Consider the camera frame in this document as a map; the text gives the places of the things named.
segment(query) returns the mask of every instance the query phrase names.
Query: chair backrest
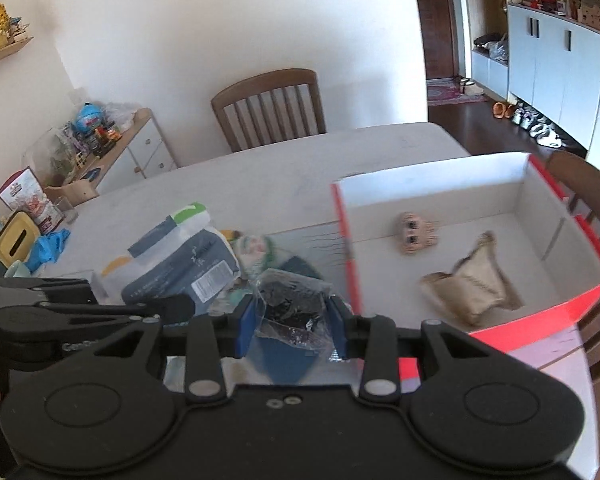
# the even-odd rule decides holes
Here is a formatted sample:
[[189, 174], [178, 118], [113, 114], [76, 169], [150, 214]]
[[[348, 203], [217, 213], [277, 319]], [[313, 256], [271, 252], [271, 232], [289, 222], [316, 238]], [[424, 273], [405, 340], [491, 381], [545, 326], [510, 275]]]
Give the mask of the chair backrest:
[[317, 76], [305, 68], [240, 81], [211, 99], [211, 107], [233, 152], [326, 133]]
[[[569, 211], [582, 214], [600, 240], [600, 170], [579, 156], [555, 152], [547, 161], [549, 173], [568, 188]], [[591, 376], [600, 380], [600, 301], [578, 324]]]

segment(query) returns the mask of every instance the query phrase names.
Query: wall shelf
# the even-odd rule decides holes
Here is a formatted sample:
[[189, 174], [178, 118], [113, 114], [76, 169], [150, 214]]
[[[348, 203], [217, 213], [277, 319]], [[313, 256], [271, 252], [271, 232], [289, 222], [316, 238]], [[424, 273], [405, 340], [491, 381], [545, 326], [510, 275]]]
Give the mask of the wall shelf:
[[33, 40], [33, 38], [27, 38], [26, 40], [16, 41], [15, 43], [11, 43], [10, 45], [5, 46], [0, 49], [0, 60], [5, 57], [11, 56], [11, 54], [15, 54], [19, 50], [21, 50], [29, 41]]

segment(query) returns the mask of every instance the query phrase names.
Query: product label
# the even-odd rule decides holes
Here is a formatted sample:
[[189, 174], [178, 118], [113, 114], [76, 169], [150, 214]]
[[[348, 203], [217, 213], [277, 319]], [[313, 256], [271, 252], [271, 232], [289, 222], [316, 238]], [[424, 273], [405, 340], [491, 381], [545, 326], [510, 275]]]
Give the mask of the product label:
[[200, 300], [206, 303], [233, 280], [234, 274], [227, 262], [223, 260], [191, 283], [191, 287]]

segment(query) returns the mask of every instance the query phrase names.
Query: snack package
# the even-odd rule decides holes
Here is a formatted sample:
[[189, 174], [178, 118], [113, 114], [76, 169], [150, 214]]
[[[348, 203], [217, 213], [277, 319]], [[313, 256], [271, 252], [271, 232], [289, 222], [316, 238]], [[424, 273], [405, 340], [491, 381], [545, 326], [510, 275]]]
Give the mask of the snack package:
[[46, 196], [29, 167], [14, 173], [2, 184], [0, 199], [12, 211], [27, 212], [43, 235], [53, 231], [62, 222], [62, 213]]
[[211, 226], [199, 203], [168, 216], [116, 258], [98, 277], [107, 303], [138, 303], [187, 294], [196, 315], [206, 314], [216, 296], [240, 276], [224, 236]]

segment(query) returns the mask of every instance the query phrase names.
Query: pink rug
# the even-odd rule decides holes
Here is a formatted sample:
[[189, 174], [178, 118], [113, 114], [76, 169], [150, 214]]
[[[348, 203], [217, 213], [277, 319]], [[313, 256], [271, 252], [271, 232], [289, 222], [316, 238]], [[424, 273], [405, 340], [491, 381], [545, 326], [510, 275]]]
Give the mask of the pink rug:
[[483, 103], [487, 100], [485, 95], [462, 94], [455, 79], [433, 79], [427, 81], [427, 103], [429, 106]]

